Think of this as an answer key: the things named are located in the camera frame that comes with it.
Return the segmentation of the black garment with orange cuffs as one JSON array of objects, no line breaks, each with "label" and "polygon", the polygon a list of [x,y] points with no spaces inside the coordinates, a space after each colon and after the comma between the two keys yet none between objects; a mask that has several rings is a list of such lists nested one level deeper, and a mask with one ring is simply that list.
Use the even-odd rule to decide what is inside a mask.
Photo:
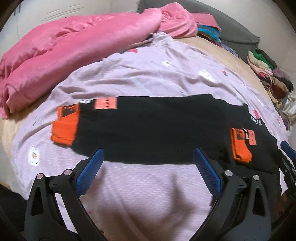
[{"label": "black garment with orange cuffs", "polygon": [[275,137],[246,104],[210,94],[119,96],[60,106],[51,140],[83,156],[101,148],[107,161],[145,165],[191,164],[201,148],[224,167],[255,171],[271,204],[281,195]]}]

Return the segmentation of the pile of folded clothes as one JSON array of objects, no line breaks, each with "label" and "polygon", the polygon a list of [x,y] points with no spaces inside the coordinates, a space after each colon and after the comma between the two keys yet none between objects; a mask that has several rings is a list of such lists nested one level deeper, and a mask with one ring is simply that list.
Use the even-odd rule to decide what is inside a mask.
[{"label": "pile of folded clothes", "polygon": [[261,49],[249,51],[247,63],[264,86],[287,131],[291,131],[295,123],[295,86],[291,78]]}]

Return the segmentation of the lilac strawberry print bedsheet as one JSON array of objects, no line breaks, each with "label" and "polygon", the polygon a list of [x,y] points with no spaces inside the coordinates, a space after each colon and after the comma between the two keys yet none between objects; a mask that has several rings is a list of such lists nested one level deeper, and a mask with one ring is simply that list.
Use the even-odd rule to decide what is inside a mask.
[{"label": "lilac strawberry print bedsheet", "polygon": [[285,183],[273,161],[287,140],[251,69],[198,38],[155,34],[144,45],[74,71],[25,120],[12,144],[28,199],[39,173],[59,175],[101,148],[104,163],[81,202],[111,240],[189,240],[213,197],[193,163],[201,147],[224,165],[230,130],[246,132],[272,221]]}]

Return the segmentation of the dark floral cloth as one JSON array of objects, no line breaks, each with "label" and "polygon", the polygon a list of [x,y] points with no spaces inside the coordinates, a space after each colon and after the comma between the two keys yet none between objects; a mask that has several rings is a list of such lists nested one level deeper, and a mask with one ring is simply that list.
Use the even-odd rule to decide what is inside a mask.
[{"label": "dark floral cloth", "polygon": [[229,47],[229,46],[227,46],[226,44],[221,44],[221,47],[224,49],[224,50],[226,50],[226,51],[228,51],[228,52],[230,52],[231,54],[233,54],[234,56],[236,56],[236,57],[239,57],[239,55],[237,54],[237,52],[234,50],[234,49],[232,49],[231,47]]}]

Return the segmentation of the grey quilted headboard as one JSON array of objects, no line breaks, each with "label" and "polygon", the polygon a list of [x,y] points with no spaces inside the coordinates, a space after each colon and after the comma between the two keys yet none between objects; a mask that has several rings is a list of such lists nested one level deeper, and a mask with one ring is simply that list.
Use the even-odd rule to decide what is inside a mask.
[{"label": "grey quilted headboard", "polygon": [[248,53],[258,47],[260,37],[225,13],[199,1],[177,2],[190,13],[211,13],[221,28],[221,42],[235,50],[244,62],[247,62]]}]

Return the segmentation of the striped blue folded cloth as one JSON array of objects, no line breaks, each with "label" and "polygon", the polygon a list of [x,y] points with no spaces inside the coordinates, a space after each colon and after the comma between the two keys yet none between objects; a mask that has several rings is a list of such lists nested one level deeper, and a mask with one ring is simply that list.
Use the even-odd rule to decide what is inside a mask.
[{"label": "striped blue folded cloth", "polygon": [[221,47],[222,43],[220,40],[221,30],[217,27],[207,26],[207,25],[197,25],[197,35],[199,37],[205,38],[206,40],[212,42],[213,44]]}]

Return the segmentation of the pink fleece blanket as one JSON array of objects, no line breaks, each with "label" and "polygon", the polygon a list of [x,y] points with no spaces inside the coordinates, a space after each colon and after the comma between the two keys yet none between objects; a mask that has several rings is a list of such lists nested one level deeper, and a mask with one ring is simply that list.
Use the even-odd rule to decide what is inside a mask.
[{"label": "pink fleece blanket", "polygon": [[1,58],[1,117],[27,108],[76,69],[158,32],[192,37],[197,25],[174,2],[142,13],[69,16],[33,28]]}]

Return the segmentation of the white wardrobe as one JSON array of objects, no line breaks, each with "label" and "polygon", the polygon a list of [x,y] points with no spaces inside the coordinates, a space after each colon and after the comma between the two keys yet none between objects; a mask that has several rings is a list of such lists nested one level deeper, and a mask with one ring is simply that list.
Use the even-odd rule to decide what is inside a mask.
[{"label": "white wardrobe", "polygon": [[111,1],[22,1],[1,30],[1,44],[18,41],[32,28],[71,15],[110,12]]}]

